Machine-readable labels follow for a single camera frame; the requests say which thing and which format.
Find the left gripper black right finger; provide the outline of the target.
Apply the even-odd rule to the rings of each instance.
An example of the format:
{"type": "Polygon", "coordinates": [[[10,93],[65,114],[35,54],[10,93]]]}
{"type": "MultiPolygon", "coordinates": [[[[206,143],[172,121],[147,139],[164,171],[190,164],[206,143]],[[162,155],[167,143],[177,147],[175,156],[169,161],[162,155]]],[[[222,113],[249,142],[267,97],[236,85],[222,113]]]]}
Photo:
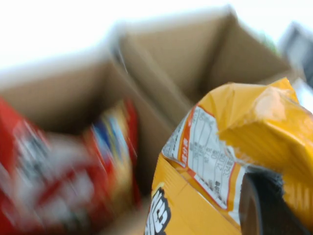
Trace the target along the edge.
{"type": "Polygon", "coordinates": [[[310,235],[311,232],[294,215],[283,199],[283,182],[279,175],[255,175],[257,190],[258,235],[310,235]]]}

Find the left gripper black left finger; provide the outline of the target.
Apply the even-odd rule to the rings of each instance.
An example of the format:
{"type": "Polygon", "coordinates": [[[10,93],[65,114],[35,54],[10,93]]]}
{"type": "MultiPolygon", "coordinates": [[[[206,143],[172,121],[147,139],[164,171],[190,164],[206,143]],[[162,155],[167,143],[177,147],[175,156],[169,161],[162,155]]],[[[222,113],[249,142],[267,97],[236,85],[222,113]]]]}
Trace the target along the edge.
{"type": "Polygon", "coordinates": [[[262,191],[264,185],[259,175],[246,173],[243,177],[239,217],[243,235],[263,235],[262,191]]]}

